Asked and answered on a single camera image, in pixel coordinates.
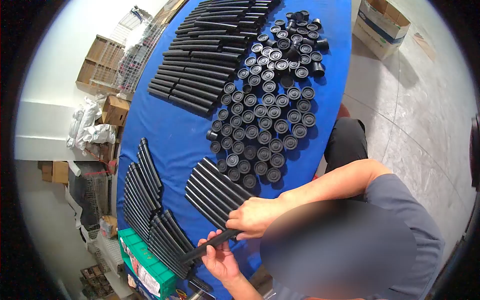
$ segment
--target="green plastic crate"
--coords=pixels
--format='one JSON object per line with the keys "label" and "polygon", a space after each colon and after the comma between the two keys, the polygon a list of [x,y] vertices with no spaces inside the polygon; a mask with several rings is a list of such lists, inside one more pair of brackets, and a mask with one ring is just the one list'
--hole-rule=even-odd
{"label": "green plastic crate", "polygon": [[130,249],[132,254],[138,262],[155,278],[160,284],[161,298],[165,299],[169,295],[175,293],[175,285],[177,277],[168,269],[161,261],[159,261],[147,248],[147,244],[138,236],[132,228],[120,230],[118,232],[120,251],[123,261],[127,266],[133,270],[130,257],[123,250],[120,238],[122,238],[125,245]]}

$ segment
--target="white cardboard box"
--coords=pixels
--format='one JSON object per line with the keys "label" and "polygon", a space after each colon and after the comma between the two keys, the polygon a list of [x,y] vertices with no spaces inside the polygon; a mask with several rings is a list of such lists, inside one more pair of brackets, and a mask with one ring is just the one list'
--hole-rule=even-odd
{"label": "white cardboard box", "polygon": [[383,60],[402,45],[409,27],[410,21],[386,0],[362,0],[353,34]]}

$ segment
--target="table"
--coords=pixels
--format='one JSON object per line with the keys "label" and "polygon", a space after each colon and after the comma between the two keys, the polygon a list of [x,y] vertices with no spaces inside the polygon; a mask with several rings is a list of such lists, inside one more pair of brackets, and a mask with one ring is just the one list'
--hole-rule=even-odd
{"label": "table", "polygon": [[[216,161],[216,156],[209,150],[210,142],[205,138],[212,118],[205,119],[191,114],[151,96],[146,89],[163,60],[162,52],[168,49],[175,37],[175,30],[199,2],[200,0],[190,0],[179,11],[160,37],[158,45],[145,66],[132,99],[123,133],[117,187],[118,225],[119,229],[125,229],[129,226],[123,218],[122,209],[124,177],[128,165],[132,161],[137,162],[136,153],[140,139],[146,137],[154,164],[165,186],[163,205],[171,209],[178,224],[195,245],[200,238],[205,238],[211,230],[215,230],[215,227],[184,198],[184,188],[192,168],[198,161],[205,156]],[[287,152],[282,179],[275,184],[270,184],[266,179],[260,180],[255,192],[263,198],[275,198],[281,192],[294,189],[312,180],[334,125],[347,81],[351,50],[351,2],[349,0],[282,1],[269,14],[262,33],[267,33],[273,38],[269,28],[273,26],[274,20],[286,20],[287,12],[299,10],[308,10],[310,19],[320,18],[323,25],[322,30],[319,31],[320,36],[326,37],[330,44],[330,51],[324,54],[322,61],[325,66],[325,77],[316,79],[309,77],[305,83],[300,85],[295,83],[300,88],[311,85],[315,90],[312,112],[316,115],[317,123],[309,128],[307,137],[299,140],[297,149]],[[236,80],[235,84],[238,89],[241,89],[240,80]],[[259,240],[241,241],[236,244],[230,242],[240,270],[247,278],[261,264],[258,253],[259,244]],[[231,298],[205,266],[198,267],[197,275],[214,288],[213,295],[218,299]],[[189,290],[186,288],[186,282],[179,282],[179,288]]]}

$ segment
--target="gray floor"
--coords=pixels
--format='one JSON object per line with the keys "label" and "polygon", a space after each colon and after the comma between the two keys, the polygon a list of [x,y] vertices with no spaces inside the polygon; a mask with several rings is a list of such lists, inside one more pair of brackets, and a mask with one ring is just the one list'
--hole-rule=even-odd
{"label": "gray floor", "polygon": [[[411,22],[400,50],[379,61],[356,37],[343,103],[366,125],[369,157],[382,161],[437,222],[447,260],[467,225],[475,191],[468,162],[474,87],[460,50],[424,0],[390,1]],[[432,61],[413,40],[419,32]],[[325,161],[317,174],[324,171]]]}

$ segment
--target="black pants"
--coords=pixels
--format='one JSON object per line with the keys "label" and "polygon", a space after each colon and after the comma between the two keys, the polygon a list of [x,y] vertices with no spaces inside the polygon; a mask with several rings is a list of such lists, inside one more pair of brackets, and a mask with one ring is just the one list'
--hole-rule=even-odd
{"label": "black pants", "polygon": [[[360,120],[341,117],[333,126],[325,149],[328,173],[352,161],[368,158],[365,126]],[[364,201],[363,194],[350,198]]]}

